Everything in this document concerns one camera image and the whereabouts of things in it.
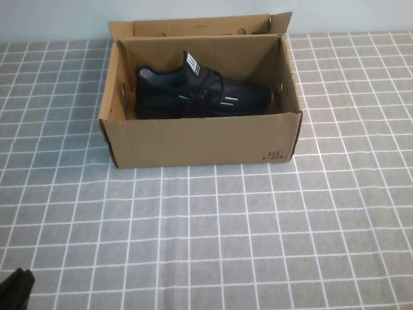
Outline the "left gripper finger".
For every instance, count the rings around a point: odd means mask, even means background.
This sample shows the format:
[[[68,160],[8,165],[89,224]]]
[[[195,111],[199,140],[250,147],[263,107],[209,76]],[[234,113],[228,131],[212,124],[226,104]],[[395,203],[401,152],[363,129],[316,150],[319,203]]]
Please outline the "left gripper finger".
[[[10,308],[13,310],[27,309],[30,293],[35,278],[30,270],[17,270],[17,278],[11,288]]]
[[[15,300],[16,283],[21,276],[21,270],[16,269],[10,276],[1,282],[1,310],[18,309],[18,302]]]

